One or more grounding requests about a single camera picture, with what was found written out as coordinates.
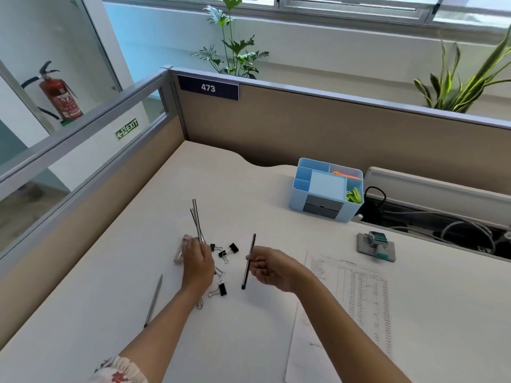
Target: paper document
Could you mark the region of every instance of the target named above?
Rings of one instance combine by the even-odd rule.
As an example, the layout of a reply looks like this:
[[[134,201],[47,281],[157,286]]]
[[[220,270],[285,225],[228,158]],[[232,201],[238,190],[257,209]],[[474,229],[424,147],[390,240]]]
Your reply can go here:
[[[392,355],[387,281],[372,270],[323,255],[307,255],[306,266],[330,290],[365,333]],[[286,383],[339,383],[340,379],[298,304],[286,370]]]

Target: potted plant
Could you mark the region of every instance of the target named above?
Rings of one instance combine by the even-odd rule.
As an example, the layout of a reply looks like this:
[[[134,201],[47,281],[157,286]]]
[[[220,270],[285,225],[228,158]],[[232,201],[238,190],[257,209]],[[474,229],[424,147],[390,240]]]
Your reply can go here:
[[[208,61],[215,71],[220,74],[228,74],[234,76],[243,76],[255,79],[254,73],[259,73],[259,70],[253,66],[254,61],[261,57],[269,55],[268,51],[255,51],[248,52],[247,47],[254,45],[254,36],[248,40],[240,40],[239,42],[233,38],[233,21],[231,11],[242,3],[243,0],[222,0],[227,8],[227,14],[220,9],[216,9],[208,5],[204,10],[208,14],[208,20],[211,24],[218,24],[222,29],[222,43],[224,46],[225,61],[221,60],[215,45],[210,45],[209,48],[204,47],[202,50],[193,53],[191,56]]]
[[[507,62],[503,66],[498,67],[504,57],[511,52],[511,44],[509,43],[510,31],[511,26],[508,28],[502,41],[483,63],[481,69],[464,82],[462,82],[459,74],[457,78],[455,77],[456,69],[461,59],[458,43],[455,43],[454,63],[452,69],[450,69],[449,62],[446,60],[446,48],[442,41],[442,71],[440,72],[440,78],[430,74],[435,97],[431,95],[429,88],[420,79],[417,78],[413,81],[419,92],[426,99],[428,107],[466,113],[470,106],[482,95],[486,87],[497,83],[511,82],[511,79],[495,80],[495,77],[511,64],[511,62]],[[455,79],[458,83],[457,87],[454,87]]]

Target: pencil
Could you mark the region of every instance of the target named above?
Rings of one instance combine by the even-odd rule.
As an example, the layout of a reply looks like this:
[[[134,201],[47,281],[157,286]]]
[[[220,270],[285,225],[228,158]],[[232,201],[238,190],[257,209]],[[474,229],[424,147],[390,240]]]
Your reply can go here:
[[[144,328],[149,325],[149,321],[151,319],[151,315],[153,314],[154,305],[156,303],[156,298],[158,297],[158,292],[162,287],[163,274],[158,279],[158,284],[156,285],[156,290],[154,291],[153,300],[151,301],[151,306],[149,308],[149,313],[147,314],[146,323],[144,324]]]
[[[254,234],[252,237],[252,244],[250,245],[250,252],[248,255],[252,254],[252,249],[254,248],[254,244],[256,243],[256,235]],[[245,278],[243,279],[243,283],[241,284],[241,289],[245,290],[247,287],[247,279],[248,279],[248,272],[250,271],[250,259],[247,259],[247,268],[245,269]]]

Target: sticky note pad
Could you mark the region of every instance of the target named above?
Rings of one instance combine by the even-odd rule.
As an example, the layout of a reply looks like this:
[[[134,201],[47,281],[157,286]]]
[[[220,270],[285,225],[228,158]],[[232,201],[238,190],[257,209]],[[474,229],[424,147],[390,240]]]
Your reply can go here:
[[[313,170],[309,192],[330,199],[346,200],[346,177]]]

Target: person's left hand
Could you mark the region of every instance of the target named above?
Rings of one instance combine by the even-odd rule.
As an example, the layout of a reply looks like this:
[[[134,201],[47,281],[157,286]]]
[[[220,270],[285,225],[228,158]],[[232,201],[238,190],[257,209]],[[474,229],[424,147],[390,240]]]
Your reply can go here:
[[[211,247],[198,238],[189,239],[183,246],[183,282],[181,289],[188,290],[198,300],[213,282],[215,261]]]

